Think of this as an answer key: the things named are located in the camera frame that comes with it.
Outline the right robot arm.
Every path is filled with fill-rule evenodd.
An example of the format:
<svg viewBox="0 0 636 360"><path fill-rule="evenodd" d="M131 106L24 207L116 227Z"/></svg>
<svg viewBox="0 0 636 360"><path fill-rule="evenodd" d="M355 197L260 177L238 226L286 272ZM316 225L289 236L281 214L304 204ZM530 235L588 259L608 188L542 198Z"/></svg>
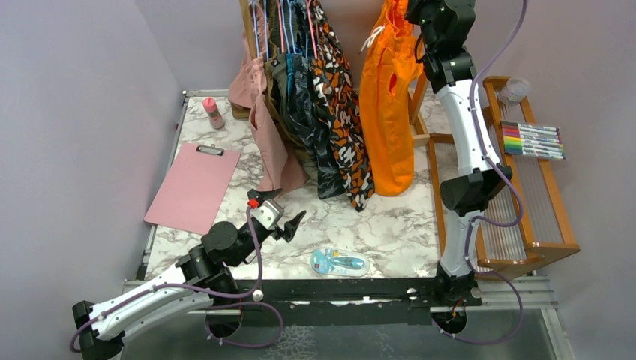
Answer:
<svg viewBox="0 0 636 360"><path fill-rule="evenodd" d="M405 20L421 30L415 57L445 110L457 153L458 175L442 181L448 212L444 250L433 297L451 306L476 286L476 236L488 203L512 179L494 151L478 111L476 68L464 43L476 15L474 1L409 1Z"/></svg>

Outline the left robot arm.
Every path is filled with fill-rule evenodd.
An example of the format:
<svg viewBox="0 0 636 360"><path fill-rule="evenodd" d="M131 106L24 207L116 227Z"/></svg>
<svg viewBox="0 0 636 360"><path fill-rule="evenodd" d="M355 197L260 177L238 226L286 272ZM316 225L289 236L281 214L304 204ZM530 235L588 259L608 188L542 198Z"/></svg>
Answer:
<svg viewBox="0 0 636 360"><path fill-rule="evenodd" d="M281 321L276 307L254 300L263 282L262 244L268 238L291 242L307 212L300 211L280 226L284 215L276 201L280 194L279 189L249 190L244 225L218 221L197 246L157 277L100 303L77 302L72 307L76 331L70 351L84 359L111 359L135 329L158 319L160 309L173 316L187 312L191 305L209 305L212 310L259 306Z"/></svg>

